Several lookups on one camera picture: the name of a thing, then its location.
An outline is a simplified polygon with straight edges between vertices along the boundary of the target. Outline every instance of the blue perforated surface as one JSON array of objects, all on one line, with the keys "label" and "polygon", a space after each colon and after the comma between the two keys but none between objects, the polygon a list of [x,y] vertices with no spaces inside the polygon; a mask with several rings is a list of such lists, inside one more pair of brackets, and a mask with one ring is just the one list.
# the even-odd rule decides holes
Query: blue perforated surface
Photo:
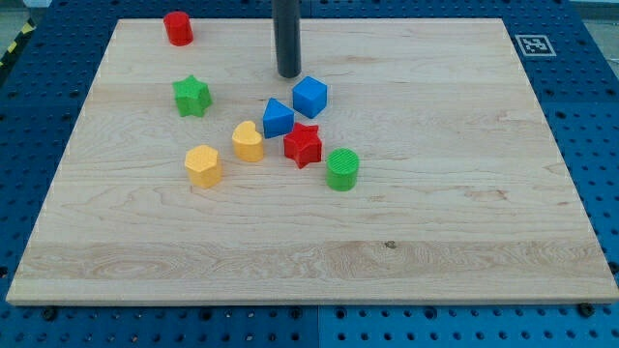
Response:
[{"label": "blue perforated surface", "polygon": [[[268,17],[259,0],[55,1],[0,90],[4,299],[119,17]],[[619,262],[619,82],[565,1],[304,0],[303,17],[502,17],[546,35],[517,49],[609,261]],[[619,305],[510,307],[38,308],[0,303],[0,347],[619,345]]]}]

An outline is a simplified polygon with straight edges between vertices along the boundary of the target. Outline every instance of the blue cube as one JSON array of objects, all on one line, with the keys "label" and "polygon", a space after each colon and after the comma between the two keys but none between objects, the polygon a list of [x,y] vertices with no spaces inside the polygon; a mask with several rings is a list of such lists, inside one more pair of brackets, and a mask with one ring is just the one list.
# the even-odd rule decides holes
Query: blue cube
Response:
[{"label": "blue cube", "polygon": [[294,111],[275,98],[270,98],[262,116],[264,138],[288,134],[294,125]]},{"label": "blue cube", "polygon": [[327,85],[306,76],[292,89],[292,107],[309,118],[314,118],[327,106]]}]

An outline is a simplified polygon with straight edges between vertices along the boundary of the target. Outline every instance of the yellow heart block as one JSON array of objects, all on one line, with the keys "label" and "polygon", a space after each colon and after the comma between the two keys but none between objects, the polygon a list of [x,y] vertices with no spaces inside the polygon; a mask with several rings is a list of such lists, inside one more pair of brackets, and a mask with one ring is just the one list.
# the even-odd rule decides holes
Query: yellow heart block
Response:
[{"label": "yellow heart block", "polygon": [[262,134],[255,130],[252,121],[242,122],[232,133],[234,154],[244,161],[259,161],[264,158]]},{"label": "yellow heart block", "polygon": [[221,181],[220,154],[207,145],[194,147],[185,156],[185,168],[192,184],[203,189]]}]

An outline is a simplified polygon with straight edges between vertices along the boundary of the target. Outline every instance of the green block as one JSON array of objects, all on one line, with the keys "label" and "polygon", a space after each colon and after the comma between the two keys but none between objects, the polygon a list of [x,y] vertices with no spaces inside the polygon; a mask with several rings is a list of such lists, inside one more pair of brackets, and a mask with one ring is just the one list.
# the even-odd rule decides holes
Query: green block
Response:
[{"label": "green block", "polygon": [[209,86],[197,80],[193,75],[172,83],[172,86],[176,107],[182,117],[188,115],[203,117],[204,110],[213,103]]},{"label": "green block", "polygon": [[327,185],[338,191],[348,191],[357,184],[359,157],[352,150],[336,149],[327,157]]}]

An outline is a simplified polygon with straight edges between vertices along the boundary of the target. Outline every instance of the black cylindrical rod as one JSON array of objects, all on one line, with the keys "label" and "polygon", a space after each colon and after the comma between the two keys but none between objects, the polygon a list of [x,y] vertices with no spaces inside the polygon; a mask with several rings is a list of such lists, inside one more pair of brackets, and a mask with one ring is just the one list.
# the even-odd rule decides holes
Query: black cylindrical rod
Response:
[{"label": "black cylindrical rod", "polygon": [[273,0],[273,30],[278,56],[278,73],[291,78],[301,73],[299,0]]}]

